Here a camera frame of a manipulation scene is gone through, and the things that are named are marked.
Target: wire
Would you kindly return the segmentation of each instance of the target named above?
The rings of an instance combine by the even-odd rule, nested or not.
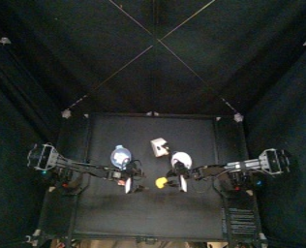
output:
[[[165,40],[217,0],[210,1],[162,38]]]
[[[230,102],[221,96],[220,92],[209,86],[209,83],[206,80],[200,76],[197,71],[190,67],[190,65],[185,62],[185,60],[178,56],[178,54],[172,50],[172,48],[168,46],[168,44],[162,41],[158,40],[161,44],[165,46],[165,48],[170,51],[170,53],[177,57],[177,59],[181,61],[181,63],[189,68],[189,70],[194,73],[194,75],[200,78],[200,80],[205,83],[206,87],[212,90],[213,94],[222,100],[222,102],[230,107],[230,109],[234,111],[234,113],[240,113],[240,111],[233,107]]]
[[[205,193],[209,192],[209,190],[210,190],[210,188],[212,188],[212,184],[209,184],[208,188],[206,188],[204,191],[201,191],[201,190],[197,189],[197,187],[196,187],[196,185],[194,185],[194,181],[192,180],[192,187],[193,187],[193,189],[196,190],[196,192],[197,192],[198,194],[205,194]]]

